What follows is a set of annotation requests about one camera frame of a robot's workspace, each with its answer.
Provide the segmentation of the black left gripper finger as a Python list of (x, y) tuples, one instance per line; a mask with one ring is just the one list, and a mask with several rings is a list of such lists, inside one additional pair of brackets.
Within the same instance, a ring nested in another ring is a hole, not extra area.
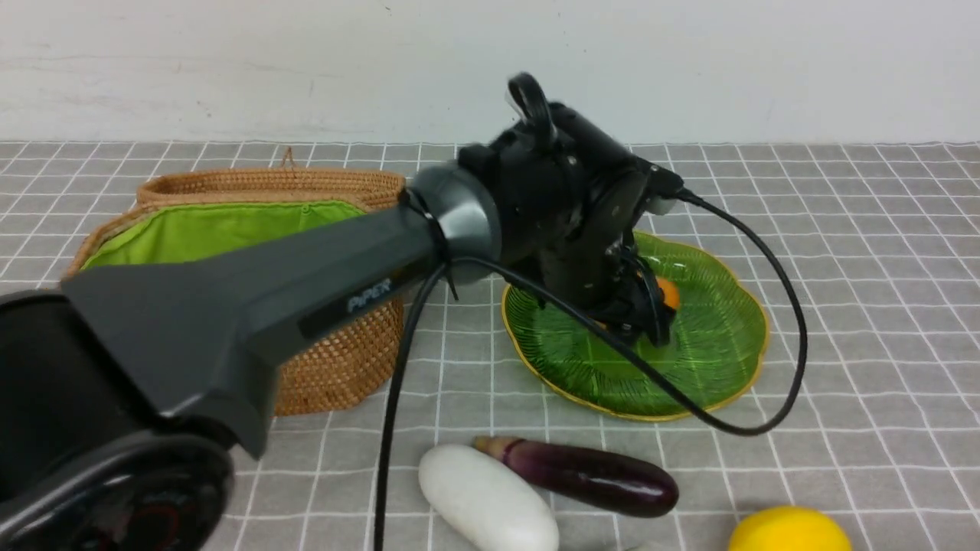
[(636, 310), (640, 325), (648, 340), (655, 347), (665, 347), (671, 342), (671, 325), (676, 317), (676, 306), (668, 300), (668, 290), (652, 272), (651, 266), (640, 256), (632, 258), (639, 279), (639, 305)]
[(652, 328), (650, 304), (641, 298), (612, 298), (595, 307), (593, 321), (626, 345), (636, 345)]

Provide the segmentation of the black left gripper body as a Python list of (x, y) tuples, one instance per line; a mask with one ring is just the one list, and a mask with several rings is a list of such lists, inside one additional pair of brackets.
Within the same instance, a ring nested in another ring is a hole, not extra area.
[(575, 307), (598, 307), (626, 285), (617, 251), (639, 217), (640, 158), (588, 118), (551, 103), (557, 142), (538, 150), (515, 123), (494, 141), (459, 150), (501, 224), (500, 263)]

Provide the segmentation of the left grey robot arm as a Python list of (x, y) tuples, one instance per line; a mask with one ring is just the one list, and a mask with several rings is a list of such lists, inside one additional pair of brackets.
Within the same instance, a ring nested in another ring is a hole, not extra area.
[(613, 258), (682, 178), (560, 103), (424, 168), (391, 208), (2, 296), (2, 548), (199, 550), (265, 451), (279, 369), (448, 262), (620, 313)]

